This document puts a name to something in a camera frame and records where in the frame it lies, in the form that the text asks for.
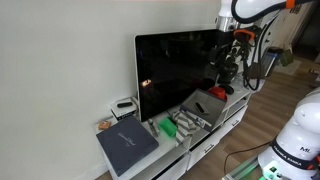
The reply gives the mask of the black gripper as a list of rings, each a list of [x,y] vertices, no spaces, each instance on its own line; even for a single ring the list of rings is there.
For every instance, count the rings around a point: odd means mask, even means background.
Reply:
[[[209,53],[210,65],[218,69],[220,64],[226,59],[235,41],[233,32],[223,32],[218,30],[214,35],[213,46]]]

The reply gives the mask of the robot base platform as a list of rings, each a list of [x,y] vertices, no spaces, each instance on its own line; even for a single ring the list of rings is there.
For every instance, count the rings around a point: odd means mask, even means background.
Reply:
[[[256,156],[249,158],[221,180],[265,180]]]

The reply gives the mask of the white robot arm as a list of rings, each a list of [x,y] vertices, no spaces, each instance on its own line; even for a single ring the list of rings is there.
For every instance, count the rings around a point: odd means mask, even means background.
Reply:
[[[309,3],[311,1],[315,0],[221,0],[220,11],[218,13],[217,30],[223,35],[230,37],[231,32],[233,34],[240,33],[240,31],[241,33],[247,33],[248,28],[237,29],[237,27],[239,27],[240,24],[254,23],[271,12],[280,12],[283,9],[292,9],[296,5]],[[274,17],[264,24],[261,31],[262,35],[252,35],[253,40],[248,40],[246,43],[242,43],[248,45],[249,41],[254,41],[254,51],[251,60],[252,63],[258,63],[258,73],[262,72],[262,40],[276,17],[277,15],[274,15]],[[256,78],[256,85],[253,87],[247,76],[249,75],[243,75],[243,86],[256,91],[260,86],[262,77]]]

